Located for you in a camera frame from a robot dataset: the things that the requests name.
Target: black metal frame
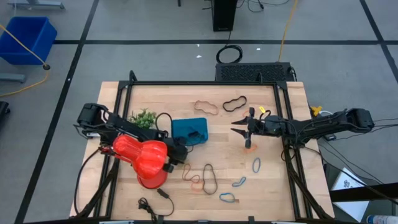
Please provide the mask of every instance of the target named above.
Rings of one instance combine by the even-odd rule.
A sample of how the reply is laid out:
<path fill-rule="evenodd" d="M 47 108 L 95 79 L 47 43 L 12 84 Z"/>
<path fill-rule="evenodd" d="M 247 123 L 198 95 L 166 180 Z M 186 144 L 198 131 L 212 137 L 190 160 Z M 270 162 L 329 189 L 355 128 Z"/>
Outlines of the black metal frame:
<path fill-rule="evenodd" d="M 127 88 L 126 100 L 124 102 L 123 118 L 127 117 L 127 113 L 129 111 L 129 104 L 130 104 L 131 92 L 132 92 L 133 85 L 252 85 L 252 86 L 264 86 L 265 85 L 265 86 L 272 86 L 274 89 L 277 114 L 279 116 L 283 116 L 282 105 L 281 105 L 280 96 L 279 96 L 279 88 L 281 88 L 282 92 L 284 94 L 285 107 L 286 107 L 288 119 L 293 119 L 292 109 L 290 107 L 290 98 L 289 98 L 289 93 L 287 90 L 286 82 L 217 82 L 217 81 L 208 81 L 208 82 L 185 82 L 185 81 L 147 82 L 147 81 L 143 81 L 143 82 L 140 82 L 140 81 L 137 81 L 137 78 L 135 77 L 134 73 L 130 72 L 130 80 L 129 81 L 119 81 L 118 92 L 116 94 L 116 101 L 115 101 L 115 106 L 114 106 L 114 113 L 119 113 L 121 95 L 123 93 L 123 90 L 125 88 Z M 289 154 L 289 150 L 288 150 L 288 145 L 285 143 L 283 137 L 282 137 L 282 144 L 285 149 L 284 152 L 285 152 L 286 166 L 288 166 L 288 163 L 291 162 L 290 154 Z M 298 149 L 295 150 L 295 154 L 296 154 L 298 175 L 300 177 L 300 180 L 306 185 L 300 151 Z M 104 178 L 106 177 L 106 174 L 108 172 L 109 160 L 110 160 L 109 156 L 105 156 L 102 173 L 101 173 L 100 184 L 103 183 Z M 119 159 L 115 159 L 114 162 L 118 163 L 117 166 L 119 165 Z M 298 220 L 299 218 L 301 218 L 301 216 L 300 216 L 299 200 L 297 198 L 297 190 L 296 190 L 296 186 L 295 186 L 293 179 L 290 176 L 288 176 L 288 178 L 289 178 L 289 187 L 290 187 L 290 194 L 292 197 L 294 216 L 295 216 L 295 219 Z M 108 202 L 107 202 L 107 206 L 106 206 L 105 216 L 100 217 L 102 201 L 99 200 L 95 207 L 95 212 L 93 214 L 94 217 L 110 220 L 111 213 L 112 213 L 112 207 L 113 207 L 114 193 L 115 193 L 115 189 L 116 189 L 116 179 L 117 179 L 117 175 L 116 175 L 115 179 L 112 181 L 111 186 L 109 188 L 109 197 L 108 197 Z M 304 205 L 305 205 L 306 217 L 313 218 L 310 204 L 307 202 L 306 199 L 304 199 Z"/>
<path fill-rule="evenodd" d="M 136 76 L 132 71 L 130 71 L 130 76 L 128 81 L 119 81 L 118 84 L 118 92 L 116 94 L 116 101 L 114 105 L 114 113 L 119 113 L 119 108 L 121 104 L 121 96 L 123 94 L 123 90 L 126 89 L 126 99 L 124 101 L 124 109 L 123 109 L 123 118 L 127 117 L 128 111 L 129 111 L 129 105 L 130 105 L 130 100 L 131 100 L 131 93 L 132 93 L 132 88 L 134 85 L 248 85 L 248 86 L 272 86 L 274 90 L 274 97 L 275 97 L 275 105 L 277 108 L 277 114 L 278 116 L 283 116 L 282 114 L 282 105 L 280 102 L 280 95 L 279 95 L 279 89 L 282 89 L 282 93 L 284 95 L 284 101 L 285 101 L 285 107 L 286 107 L 286 112 L 288 119 L 293 119 L 293 114 L 292 114 L 292 109 L 290 106 L 290 98 L 289 98 L 289 92 L 287 89 L 287 84 L 286 82 L 218 82 L 218 81 L 208 81 L 208 82 L 191 82 L 191 81 L 160 81 L 160 82 L 147 82 L 147 81 L 137 81 Z M 289 145 L 285 142 L 284 137 L 282 137 L 282 144 L 284 147 L 284 155 L 285 155 L 285 163 L 286 163 L 286 168 L 288 170 L 289 166 L 291 166 L 291 158 L 290 158 L 290 153 L 289 153 Z M 300 150 L 299 149 L 294 149 L 295 157 L 296 157 L 296 163 L 297 163 L 297 173 L 298 176 L 300 177 L 300 180 L 304 183 L 304 186 L 306 186 L 306 181 L 305 181 L 305 176 L 304 176 L 304 169 L 303 169 L 303 164 L 301 160 L 301 155 L 300 155 Z M 102 173 L 101 173 L 101 180 L 100 180 L 100 185 L 104 182 L 105 177 L 107 176 L 108 173 L 108 168 L 109 168 L 109 163 L 110 163 L 110 157 L 105 156 L 104 158 L 104 163 L 103 163 L 103 168 L 102 168 Z M 102 199 L 99 199 L 93 213 L 93 217 L 83 217 L 83 218 L 71 218 L 68 220 L 52 220 L 52 221 L 47 221 L 47 222 L 36 222 L 36 223 L 59 223 L 59 224 L 64 224 L 64 223 L 81 223 L 81 224 L 92 224 L 92 223 L 100 223 L 100 222 L 106 222 L 106 221 L 112 221 L 111 220 L 111 214 L 112 214 L 112 208 L 113 208 L 113 200 L 114 200 L 114 194 L 116 190 L 116 182 L 118 178 L 118 169 L 119 169 L 119 163 L 120 160 L 116 159 L 114 160 L 114 165 L 116 163 L 116 175 L 114 176 L 113 180 L 111 181 L 111 186 L 109 188 L 109 197 L 108 201 L 106 204 L 106 213 L 105 216 L 100 216 L 100 210 L 101 210 L 101 203 Z M 297 189 L 295 186 L 294 180 L 291 178 L 291 176 L 288 175 L 289 178 L 289 187 L 290 187 L 290 194 L 292 197 L 292 205 L 293 205 L 293 211 L 294 211 L 294 217 L 295 221 L 293 222 L 305 222 L 305 223 L 334 223 L 334 220 L 323 220 L 323 219 L 314 219 L 312 216 L 312 209 L 311 206 L 308 202 L 308 200 L 304 197 L 303 202 L 305 205 L 305 213 L 306 213 L 306 218 L 302 218 L 300 215 L 300 206 L 299 206 L 299 200 L 297 197 Z M 379 185 L 377 190 L 382 191 L 386 195 L 390 195 L 390 197 L 396 197 L 396 192 L 394 192 L 394 187 L 395 185 Z M 375 197 L 374 194 L 369 194 L 369 191 L 366 189 L 359 188 L 359 191 L 363 192 L 366 194 L 365 196 L 360 196 L 361 194 L 356 194 L 352 196 L 351 199 L 355 200 L 355 197 L 361 197 L 361 199 L 367 199 L 366 196 L 369 197 Z M 336 195 L 333 195 L 334 193 L 331 193 L 331 200 L 332 201 L 342 201 L 345 200 L 344 197 L 347 193 L 353 194 L 353 192 L 357 191 L 357 189 L 349 189 L 349 190 L 340 190 L 336 192 Z M 163 221 L 161 223 L 181 223 L 181 224 L 191 224 L 196 221 Z M 204 220 L 198 220 L 197 223 L 208 223 L 210 221 L 204 221 Z M 142 224 L 150 224 L 152 223 L 151 220 L 134 220 L 134 223 L 142 223 Z M 220 224 L 225 224 L 225 223 L 249 223 L 249 224 L 254 224 L 254 223 L 271 223 L 271 222 L 257 222 L 254 221 L 254 217 L 248 217 L 248 221 L 211 221 L 211 223 L 220 223 Z"/>

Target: green plant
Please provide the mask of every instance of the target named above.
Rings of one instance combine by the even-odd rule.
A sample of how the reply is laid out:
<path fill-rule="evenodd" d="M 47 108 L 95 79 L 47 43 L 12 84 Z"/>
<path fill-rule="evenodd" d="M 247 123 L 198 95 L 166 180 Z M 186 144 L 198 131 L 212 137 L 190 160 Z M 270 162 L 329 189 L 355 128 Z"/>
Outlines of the green plant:
<path fill-rule="evenodd" d="M 139 114 L 132 115 L 129 117 L 129 121 L 131 123 L 136 124 L 140 128 L 149 129 L 154 125 L 156 119 L 156 113 L 148 111 L 148 108 L 141 109 L 142 112 Z"/>

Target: blue bin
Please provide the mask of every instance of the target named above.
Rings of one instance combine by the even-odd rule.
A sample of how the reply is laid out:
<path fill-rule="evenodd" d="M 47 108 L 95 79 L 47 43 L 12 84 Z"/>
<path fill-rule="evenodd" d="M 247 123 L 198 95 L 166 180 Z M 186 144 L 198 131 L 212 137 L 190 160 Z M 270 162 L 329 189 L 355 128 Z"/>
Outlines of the blue bin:
<path fill-rule="evenodd" d="M 47 17 L 13 17 L 7 30 L 44 61 L 57 36 L 57 31 Z M 42 64 L 6 32 L 0 37 L 0 57 L 13 65 Z"/>

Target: wooden tabletop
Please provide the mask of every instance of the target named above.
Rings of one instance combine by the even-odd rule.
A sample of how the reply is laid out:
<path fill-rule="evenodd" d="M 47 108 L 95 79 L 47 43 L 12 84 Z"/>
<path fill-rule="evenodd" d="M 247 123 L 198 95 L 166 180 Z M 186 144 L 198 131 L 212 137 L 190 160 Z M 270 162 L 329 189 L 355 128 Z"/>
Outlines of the wooden tabletop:
<path fill-rule="evenodd" d="M 112 110 L 117 86 L 117 82 L 103 82 L 98 103 Z M 294 119 L 310 119 L 303 83 L 288 83 L 288 88 Z M 223 102 L 241 95 L 248 99 L 245 106 L 231 113 L 222 109 Z M 125 95 L 121 100 L 120 113 L 123 111 L 124 98 Z M 286 117 L 281 91 L 280 98 Z M 216 105 L 220 109 L 218 115 L 194 110 L 196 100 L 205 100 Z M 175 204 L 174 213 L 165 217 L 166 220 L 243 221 L 248 220 L 248 216 L 254 216 L 256 221 L 294 220 L 286 166 L 280 158 L 280 138 L 253 136 L 252 144 L 257 145 L 257 149 L 248 152 L 244 148 L 243 137 L 230 130 L 232 127 L 245 129 L 245 126 L 234 126 L 231 122 L 243 119 L 243 113 L 249 107 L 255 108 L 256 115 L 259 116 L 259 106 L 277 114 L 271 86 L 133 86 L 129 109 L 134 113 L 148 108 L 158 114 L 168 112 L 173 119 L 207 119 L 209 138 L 206 143 L 195 146 L 193 152 L 188 155 L 186 163 L 192 166 L 188 177 L 193 174 L 202 176 L 204 165 L 210 163 L 215 168 L 218 190 L 214 195 L 195 190 L 201 186 L 192 186 L 191 182 L 182 180 L 183 165 L 180 164 L 169 174 L 166 183 L 161 187 Z M 168 117 L 159 118 L 159 128 L 170 131 Z M 99 139 L 88 140 L 84 160 L 98 145 Z M 311 140 L 307 146 L 318 150 L 315 140 Z M 320 156 L 307 149 L 302 149 L 301 154 L 309 191 L 324 210 L 334 216 Z M 261 169 L 257 174 L 252 171 L 252 163 L 256 157 L 261 159 Z M 97 154 L 83 170 L 78 191 L 79 210 L 97 190 L 102 165 L 103 155 Z M 247 180 L 242 186 L 231 186 L 243 176 L 247 177 Z M 213 177 L 208 171 L 205 173 L 205 180 L 206 188 L 212 191 Z M 235 203 L 226 203 L 219 199 L 219 195 L 225 192 L 234 194 Z M 304 217 L 302 194 L 298 188 L 297 193 L 301 216 Z M 170 201 L 161 197 L 155 190 L 147 190 L 138 184 L 134 169 L 127 162 L 121 162 L 112 219 L 150 220 L 150 215 L 145 210 L 138 209 L 137 201 L 141 197 L 148 200 L 155 213 L 168 214 L 172 208 Z M 107 198 L 108 191 L 104 194 L 101 214 L 104 214 Z"/>

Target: yellow cable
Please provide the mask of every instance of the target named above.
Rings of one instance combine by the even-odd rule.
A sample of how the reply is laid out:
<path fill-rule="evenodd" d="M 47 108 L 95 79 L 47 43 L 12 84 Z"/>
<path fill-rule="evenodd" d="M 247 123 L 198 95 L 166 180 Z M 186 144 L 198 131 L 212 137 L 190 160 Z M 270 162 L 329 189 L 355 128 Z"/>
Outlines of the yellow cable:
<path fill-rule="evenodd" d="M 282 43 L 280 44 L 278 62 L 280 62 L 280 59 L 282 58 L 282 51 L 283 51 L 283 49 L 284 49 L 284 42 L 285 42 L 286 32 L 287 32 L 287 29 L 289 28 L 290 21 L 292 20 L 293 13 L 294 13 L 294 11 L 296 10 L 296 5 L 297 5 L 297 0 L 294 0 L 294 5 L 293 5 L 293 8 L 292 8 L 292 10 L 291 10 L 291 12 L 290 12 L 289 20 L 286 22 L 285 31 L 284 31 L 284 36 L 283 36 L 283 38 L 282 38 Z"/>
<path fill-rule="evenodd" d="M 28 49 L 23 43 L 21 43 L 21 42 L 20 42 L 14 35 L 12 35 L 3 25 L 0 24 L 0 28 L 2 28 L 6 33 L 8 33 L 8 35 L 10 35 L 16 42 L 18 42 L 19 45 L 21 45 L 23 48 L 25 48 L 29 53 L 31 53 L 31 54 L 34 55 L 37 59 L 39 59 L 39 60 L 43 63 L 44 66 L 47 66 L 47 64 L 46 64 L 39 56 L 37 56 L 33 51 L 31 51 L 31 50 Z M 37 86 L 37 85 L 39 85 L 39 84 L 45 82 L 45 81 L 47 80 L 48 77 L 49 77 L 49 71 L 46 70 L 46 71 L 45 71 L 45 77 L 44 77 L 44 79 L 43 79 L 42 81 L 39 81 L 39 82 L 37 82 L 37 83 L 35 83 L 35 84 L 31 84 L 31 85 L 29 85 L 29 86 L 27 86 L 27 87 L 25 87 L 25 88 L 20 89 L 20 90 L 17 90 L 17 91 L 13 91 L 13 92 L 11 92 L 11 93 L 6 93 L 6 94 L 3 94 L 3 95 L 0 95 L 0 97 L 13 95 L 13 94 L 16 94 L 16 93 L 20 93 L 20 92 L 22 92 L 22 91 L 25 91 L 25 90 L 27 90 L 27 89 L 29 89 L 29 88 L 35 87 L 35 86 Z"/>

